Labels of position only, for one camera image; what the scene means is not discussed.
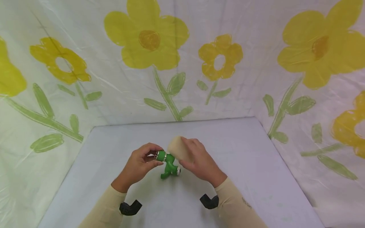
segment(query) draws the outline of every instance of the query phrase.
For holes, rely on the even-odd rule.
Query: table surface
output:
[[[147,142],[167,148],[176,135],[198,138],[245,200],[270,228],[323,228],[320,219],[256,118],[131,124],[92,130],[39,228],[77,227],[120,173],[131,152]],[[134,184],[126,197],[143,206],[121,227],[224,227],[216,209],[199,198],[213,187],[182,168],[160,179],[164,166]]]

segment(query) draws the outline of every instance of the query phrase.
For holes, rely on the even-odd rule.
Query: black bracket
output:
[[[141,209],[142,204],[140,202],[138,202],[138,200],[135,200],[132,205],[129,205],[127,203],[122,203],[119,206],[119,210],[122,213],[122,215],[126,215],[126,216],[132,216],[137,214],[137,212],[139,211],[139,209]]]
[[[204,205],[204,207],[207,208],[207,209],[214,209],[219,204],[219,198],[218,198],[218,196],[215,196],[212,199],[210,199],[209,196],[207,196],[207,194],[204,194],[200,198],[200,201]]]

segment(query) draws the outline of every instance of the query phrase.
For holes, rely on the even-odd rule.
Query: forearm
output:
[[[219,217],[228,228],[267,228],[229,178],[215,191],[219,197]]]
[[[119,206],[126,195],[110,185],[78,228],[119,228],[123,219]]]

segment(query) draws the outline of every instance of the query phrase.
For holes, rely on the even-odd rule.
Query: painted flower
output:
[[[5,40],[0,36],[0,97],[16,96],[27,88],[27,81],[9,59]]]
[[[30,46],[30,54],[36,60],[46,64],[54,77],[68,85],[75,83],[77,80],[91,81],[90,75],[86,73],[85,61],[74,51],[62,47],[56,39],[51,37],[42,38],[40,42],[40,45]],[[56,63],[57,58],[63,58],[67,61],[71,71],[61,70]]]
[[[127,0],[127,12],[112,11],[104,19],[108,37],[123,47],[124,63],[137,69],[177,67],[177,50],[189,38],[186,24],[173,16],[160,16],[156,0]]]
[[[218,55],[225,57],[221,69],[214,68],[214,61]],[[235,72],[234,66],[243,58],[241,45],[232,44],[230,34],[217,36],[212,43],[206,43],[199,49],[199,57],[204,61],[201,66],[203,74],[211,81],[219,78],[230,78]]]
[[[355,132],[355,126],[365,120],[365,90],[353,102],[353,110],[339,115],[333,122],[332,137],[352,146],[357,156],[365,159],[365,139]]]
[[[365,37],[349,30],[362,9],[362,0],[341,0],[324,17],[318,11],[294,16],[283,31],[289,46],[279,54],[279,65],[289,72],[305,72],[310,89],[325,86],[331,75],[365,67]]]

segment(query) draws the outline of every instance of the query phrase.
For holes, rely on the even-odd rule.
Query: white backdrop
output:
[[[12,75],[11,62],[27,81],[19,90],[8,74],[0,76],[9,87],[0,86],[1,225],[39,223],[83,142],[9,104],[10,97],[49,114],[33,83],[55,120],[83,138],[96,125],[256,116],[325,226],[365,224],[362,0],[0,3],[0,67]],[[135,27],[123,27],[127,23],[118,17],[106,22],[112,11]],[[141,15],[154,16],[150,21],[156,24],[142,24]],[[143,34],[154,40],[148,43]],[[138,41],[156,56],[135,50]],[[146,67],[137,67],[139,62]],[[347,110],[353,114],[339,119]],[[41,149],[30,147],[49,134]]]

